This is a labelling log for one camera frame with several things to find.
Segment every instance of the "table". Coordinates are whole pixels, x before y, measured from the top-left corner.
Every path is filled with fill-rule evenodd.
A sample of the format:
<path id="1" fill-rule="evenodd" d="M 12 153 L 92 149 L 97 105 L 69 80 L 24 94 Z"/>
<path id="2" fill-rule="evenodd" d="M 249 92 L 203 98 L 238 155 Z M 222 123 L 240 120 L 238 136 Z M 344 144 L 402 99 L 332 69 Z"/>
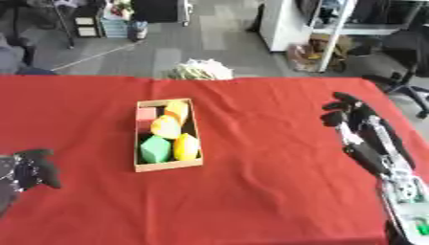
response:
<path id="1" fill-rule="evenodd" d="M 429 177 L 426 143 L 360 78 L 4 77 L 0 91 L 1 151 L 53 148 L 63 183 L 24 193 L 0 244 L 383 244 L 375 180 L 319 120 L 333 91 L 388 119 Z M 193 99 L 204 166 L 134 173 L 135 102 L 173 98 Z"/>

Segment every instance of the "yellow block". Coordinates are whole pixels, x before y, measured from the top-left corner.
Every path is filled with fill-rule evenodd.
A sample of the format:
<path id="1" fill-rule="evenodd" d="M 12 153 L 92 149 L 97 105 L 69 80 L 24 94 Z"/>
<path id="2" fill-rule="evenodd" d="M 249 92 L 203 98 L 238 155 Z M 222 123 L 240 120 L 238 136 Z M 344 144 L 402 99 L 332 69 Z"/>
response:
<path id="1" fill-rule="evenodd" d="M 182 134 L 179 139 L 174 141 L 174 158 L 179 161 L 194 160 L 198 155 L 199 148 L 198 139 L 189 134 Z"/>
<path id="2" fill-rule="evenodd" d="M 164 114 L 174 117 L 183 125 L 190 114 L 190 106 L 181 100 L 173 100 L 167 104 Z"/>
<path id="3" fill-rule="evenodd" d="M 159 137 L 174 140 L 179 138 L 182 129 L 174 117 L 164 115 L 153 121 L 150 131 Z"/>

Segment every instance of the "cardboard box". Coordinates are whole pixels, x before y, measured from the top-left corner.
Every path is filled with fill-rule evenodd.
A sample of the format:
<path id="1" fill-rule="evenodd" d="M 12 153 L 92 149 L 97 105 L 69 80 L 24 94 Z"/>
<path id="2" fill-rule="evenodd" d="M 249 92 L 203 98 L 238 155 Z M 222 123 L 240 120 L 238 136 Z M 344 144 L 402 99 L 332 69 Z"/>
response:
<path id="1" fill-rule="evenodd" d="M 201 143 L 201 139 L 199 138 L 198 129 L 196 126 L 196 119 L 193 111 L 192 101 L 191 99 L 175 99 L 186 102 L 190 106 L 190 115 L 182 127 L 182 133 L 189 133 L 198 139 Z M 149 101 L 139 101 L 137 102 L 136 114 L 137 110 L 142 107 L 156 107 L 158 116 L 164 115 L 164 108 L 171 100 L 149 100 Z M 139 132 L 136 122 L 135 127 L 135 143 L 134 143 L 134 168 L 136 172 L 147 172 L 154 170 L 163 170 L 163 169 L 172 169 L 179 167 L 193 167 L 193 166 L 202 166 L 203 165 L 203 152 L 202 148 L 200 148 L 198 157 L 195 160 L 189 161 L 176 161 L 173 159 L 171 154 L 170 162 L 160 163 L 160 164 L 148 164 L 143 160 L 142 153 L 140 151 L 140 144 L 149 138 L 152 134 L 150 132 L 142 133 Z"/>

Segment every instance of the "green cube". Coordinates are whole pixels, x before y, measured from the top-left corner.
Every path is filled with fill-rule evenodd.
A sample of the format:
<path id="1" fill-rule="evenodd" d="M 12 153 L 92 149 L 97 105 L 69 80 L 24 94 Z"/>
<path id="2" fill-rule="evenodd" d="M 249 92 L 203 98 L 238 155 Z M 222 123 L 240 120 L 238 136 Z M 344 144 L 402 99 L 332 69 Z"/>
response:
<path id="1" fill-rule="evenodd" d="M 425 226 L 425 225 L 418 225 L 418 232 L 419 232 L 421 235 L 428 235 L 428 234 L 429 234 L 428 227 L 427 227 L 427 226 Z"/>
<path id="2" fill-rule="evenodd" d="M 143 159 L 149 164 L 164 163 L 171 155 L 171 143 L 159 136 L 152 136 L 140 145 Z"/>

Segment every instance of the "wire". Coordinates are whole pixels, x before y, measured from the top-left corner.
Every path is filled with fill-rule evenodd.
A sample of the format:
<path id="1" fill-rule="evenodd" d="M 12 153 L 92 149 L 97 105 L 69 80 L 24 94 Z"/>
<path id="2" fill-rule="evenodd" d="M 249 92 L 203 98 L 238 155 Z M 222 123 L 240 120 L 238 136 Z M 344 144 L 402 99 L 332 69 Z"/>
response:
<path id="1" fill-rule="evenodd" d="M 54 69 L 51 69 L 51 71 L 59 71 L 59 70 L 63 70 L 63 69 L 65 69 L 65 68 L 69 68 L 69 67 L 72 67 L 72 66 L 75 66 L 75 65 L 81 64 L 81 63 L 83 63 L 83 62 L 86 62 L 86 61 L 92 60 L 92 59 L 94 59 L 94 58 L 98 58 L 98 57 L 101 57 L 101 56 L 106 56 L 106 55 L 108 55 L 108 54 L 111 54 L 111 53 L 114 53 L 114 52 L 117 52 L 117 51 L 120 51 L 120 50 L 124 50 L 124 49 L 127 49 L 127 48 L 129 48 L 129 47 L 136 46 L 136 45 L 138 45 L 138 44 L 140 44 L 140 43 L 142 43 L 142 42 L 143 42 L 143 40 L 140 40 L 140 41 L 137 41 L 137 42 L 135 42 L 135 43 L 131 43 L 131 44 L 128 44 L 128 45 L 124 45 L 124 46 L 122 46 L 122 47 L 119 47 L 119 48 L 116 48 L 116 49 L 113 49 L 113 50 L 109 50 L 109 51 L 106 51 L 106 52 L 103 52 L 103 53 L 99 53 L 99 54 L 96 54 L 96 55 L 93 55 L 93 56 L 89 56 L 89 57 L 86 57 L 86 58 L 83 58 L 83 59 L 80 59 L 80 60 L 77 60 L 77 61 L 71 62 L 71 63 L 66 64 L 66 65 L 58 66 L 58 67 L 56 67 L 56 68 L 54 68 Z"/>

